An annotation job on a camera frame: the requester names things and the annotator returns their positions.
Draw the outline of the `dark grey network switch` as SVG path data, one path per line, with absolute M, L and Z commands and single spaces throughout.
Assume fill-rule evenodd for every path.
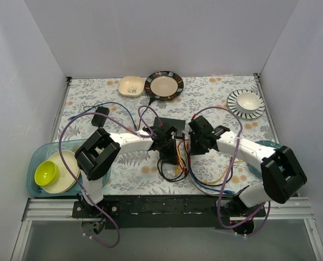
M 173 127 L 177 129 L 176 132 L 176 138 L 181 139 L 182 133 L 185 131 L 185 120 L 179 120 L 179 119 L 170 119 L 165 117 L 160 117 L 160 120 L 162 123 L 169 123 Z

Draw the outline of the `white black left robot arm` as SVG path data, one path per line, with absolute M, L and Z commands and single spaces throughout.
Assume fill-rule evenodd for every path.
M 177 128 L 168 122 L 134 133 L 108 133 L 103 128 L 96 130 L 75 152 L 83 181 L 85 212 L 93 218 L 102 214 L 103 177 L 117 156 L 136 151 L 158 151 L 162 155 L 174 152 L 176 133 Z

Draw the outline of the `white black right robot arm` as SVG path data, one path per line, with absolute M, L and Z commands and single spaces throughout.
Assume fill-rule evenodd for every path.
M 240 138 L 227 127 L 212 127 L 203 116 L 191 120 L 189 127 L 192 155 L 214 149 L 260 169 L 263 181 L 241 189 L 227 203 L 227 207 L 240 216 L 248 215 L 254 206 L 267 201 L 284 204 L 307 183 L 307 177 L 289 147 L 275 149 Z

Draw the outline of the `floral patterned tablecloth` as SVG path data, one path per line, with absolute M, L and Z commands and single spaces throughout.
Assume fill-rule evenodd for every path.
M 88 138 L 98 106 L 110 111 L 104 129 L 124 133 L 142 128 L 144 121 L 159 125 L 165 119 L 180 123 L 177 140 L 189 131 L 195 113 L 213 126 L 223 125 L 241 137 L 264 146 L 278 147 L 263 96 L 252 76 L 179 77 L 154 73 L 147 90 L 138 95 L 135 85 L 121 88 L 118 78 L 73 79 L 70 82 L 58 135 L 64 140 Z M 103 187 L 105 195 L 196 195 L 219 193 L 230 155 L 211 150 L 191 159 L 192 174 L 159 161 L 156 151 L 122 154 L 114 161 Z

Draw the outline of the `blue striped white plate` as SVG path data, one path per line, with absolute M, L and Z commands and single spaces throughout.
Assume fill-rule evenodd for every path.
M 265 102 L 261 95 L 246 89 L 232 91 L 227 97 L 229 110 L 244 120 L 259 118 L 265 113 Z

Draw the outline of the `dark rimmed beige plate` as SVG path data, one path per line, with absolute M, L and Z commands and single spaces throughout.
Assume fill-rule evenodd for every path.
M 158 71 L 145 80 L 145 92 L 155 100 L 171 101 L 184 89 L 182 78 L 172 71 Z

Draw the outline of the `small white bowl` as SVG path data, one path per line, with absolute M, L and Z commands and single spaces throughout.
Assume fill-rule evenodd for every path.
M 245 112 L 253 112 L 260 107 L 260 98 L 253 92 L 243 92 L 238 95 L 237 105 Z

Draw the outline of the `cream square panda dish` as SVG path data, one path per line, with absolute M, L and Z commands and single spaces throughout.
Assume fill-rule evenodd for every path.
M 145 80 L 137 76 L 125 76 L 121 79 L 118 91 L 125 97 L 139 97 L 144 91 Z

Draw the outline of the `teal scalloped plate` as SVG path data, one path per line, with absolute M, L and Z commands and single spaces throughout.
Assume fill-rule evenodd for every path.
M 262 145 L 262 146 L 266 146 L 266 147 L 271 147 L 274 148 L 275 150 L 279 149 L 282 147 L 282 145 L 280 145 L 279 143 L 273 142 L 273 141 L 269 141 L 269 140 L 259 140 L 256 141 L 257 144 Z M 262 171 L 261 169 L 258 169 L 256 167 L 254 167 L 251 164 L 247 164 L 249 170 L 259 179 L 263 179 L 262 176 Z

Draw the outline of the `black power adapter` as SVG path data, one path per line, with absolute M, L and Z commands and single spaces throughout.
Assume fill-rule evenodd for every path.
M 98 107 L 95 112 L 104 115 L 109 115 L 110 110 L 107 107 Z M 95 114 L 91 120 L 91 124 L 95 127 L 102 128 L 105 124 L 105 121 L 105 117 Z

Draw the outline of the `cream plate in tray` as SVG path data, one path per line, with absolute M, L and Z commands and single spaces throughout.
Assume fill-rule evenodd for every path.
M 72 173 L 78 178 L 80 175 L 80 170 L 77 165 L 77 161 L 74 157 L 74 152 L 69 150 L 62 150 L 62 153 L 68 167 L 71 169 Z M 54 162 L 59 168 L 59 178 L 54 184 L 42 188 L 45 192 L 50 194 L 59 194 L 68 191 L 71 187 L 75 185 L 76 181 L 65 167 L 59 152 L 56 152 L 53 155 L 51 155 L 48 158 L 48 160 Z

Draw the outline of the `lime green bowl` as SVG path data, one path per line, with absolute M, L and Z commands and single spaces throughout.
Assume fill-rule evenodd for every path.
M 44 161 L 36 169 L 34 180 L 37 185 L 46 187 L 54 184 L 60 175 L 60 170 L 55 162 Z

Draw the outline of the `teal transparent plastic tray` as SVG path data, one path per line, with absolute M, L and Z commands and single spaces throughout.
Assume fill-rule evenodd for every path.
M 63 141 L 61 143 L 61 150 L 69 150 L 75 153 L 84 142 L 85 142 L 84 139 Z M 34 197 L 45 198 L 45 197 L 59 197 L 59 196 L 75 196 L 81 193 L 82 189 L 77 183 L 75 183 L 75 185 L 71 187 L 68 191 L 64 193 L 59 193 L 59 194 L 47 193 L 44 191 L 44 189 L 41 186 L 36 184 L 34 180 L 34 175 L 37 167 L 42 162 L 47 161 L 48 158 L 56 152 L 59 152 L 58 143 L 57 142 L 49 143 L 38 148 L 31 158 L 26 182 L 27 182 L 27 189 L 29 193 Z

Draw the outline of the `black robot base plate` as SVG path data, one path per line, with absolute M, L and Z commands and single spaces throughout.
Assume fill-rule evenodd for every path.
M 97 205 L 119 228 L 214 227 L 217 196 L 110 195 Z

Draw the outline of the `aluminium frame rail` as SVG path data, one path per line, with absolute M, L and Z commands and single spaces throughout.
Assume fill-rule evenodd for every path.
M 202 197 L 120 197 L 105 200 L 103 209 L 113 218 L 127 215 L 161 215 L 161 214 L 216 214 L 216 199 Z M 28 200 L 23 221 L 64 221 L 91 220 L 102 215 L 98 210 L 89 213 L 76 199 L 35 199 Z M 308 199 L 293 197 L 285 204 L 273 202 L 270 219 L 302 220 L 313 219 L 314 214 Z

